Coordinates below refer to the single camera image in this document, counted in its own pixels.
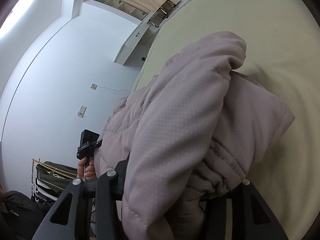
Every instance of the metal screw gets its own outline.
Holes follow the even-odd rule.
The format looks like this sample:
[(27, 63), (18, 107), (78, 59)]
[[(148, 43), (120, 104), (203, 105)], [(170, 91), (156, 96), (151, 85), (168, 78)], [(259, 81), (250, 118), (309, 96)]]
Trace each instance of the metal screw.
[(108, 171), (107, 172), (107, 176), (109, 176), (109, 177), (113, 177), (113, 176), (115, 176), (117, 174), (117, 172), (115, 171), (115, 170), (111, 170), (111, 171)]
[(244, 179), (244, 180), (242, 181), (242, 183), (245, 184), (246, 186), (248, 186), (248, 185), (250, 184), (250, 180)]
[(81, 179), (77, 178), (72, 181), (73, 185), (79, 185), (81, 183)]

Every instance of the mattress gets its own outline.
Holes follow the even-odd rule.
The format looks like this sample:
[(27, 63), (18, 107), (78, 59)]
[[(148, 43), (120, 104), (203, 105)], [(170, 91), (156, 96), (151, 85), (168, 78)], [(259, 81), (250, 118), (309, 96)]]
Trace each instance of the mattress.
[(301, 0), (192, 0), (159, 31), (134, 90), (184, 46), (218, 31), (247, 42), (239, 72), (282, 98), (296, 116), (248, 175), (290, 240), (320, 211), (320, 29)]

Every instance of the window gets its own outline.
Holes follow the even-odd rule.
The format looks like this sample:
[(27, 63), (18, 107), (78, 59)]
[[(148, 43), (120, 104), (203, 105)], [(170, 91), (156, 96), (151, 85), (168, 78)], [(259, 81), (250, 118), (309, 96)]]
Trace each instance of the window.
[(33, 0), (19, 0), (16, 3), (0, 28), (0, 38), (2, 38), (17, 23), (21, 16), (28, 10), (32, 2)]

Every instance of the white shelf unit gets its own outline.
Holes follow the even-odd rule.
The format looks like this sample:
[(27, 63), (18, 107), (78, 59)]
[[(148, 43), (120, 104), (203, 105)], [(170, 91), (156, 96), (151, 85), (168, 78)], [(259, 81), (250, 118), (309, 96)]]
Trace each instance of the white shelf unit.
[(97, 2), (101, 2), (101, 3), (104, 3), (106, 5), (109, 5), (113, 8), (116, 8), (120, 11), (123, 11), (137, 19), (139, 19), (140, 21), (142, 21), (148, 14), (127, 4), (127, 3), (124, 3), (120, 0), (94, 0), (94, 1), (97, 1)]
[(139, 41), (141, 40), (142, 36), (150, 27), (150, 23), (148, 21), (153, 16), (154, 12), (150, 12), (143, 21), (137, 26), (137, 28), (132, 32), (132, 34), (128, 37), (126, 42), (123, 44), (122, 48), (120, 49), (115, 62), (121, 65), (127, 61), (128, 57), (137, 46)]

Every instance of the light switch plate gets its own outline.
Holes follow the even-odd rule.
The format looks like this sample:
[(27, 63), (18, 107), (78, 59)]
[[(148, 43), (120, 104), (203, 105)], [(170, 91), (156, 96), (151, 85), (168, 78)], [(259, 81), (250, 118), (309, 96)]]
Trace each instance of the light switch plate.
[(81, 106), (80, 110), (78, 111), (78, 116), (82, 118), (86, 109), (86, 106)]
[(90, 88), (92, 88), (93, 90), (96, 90), (97, 86), (98, 86), (98, 85), (92, 83), (92, 85), (91, 85)]

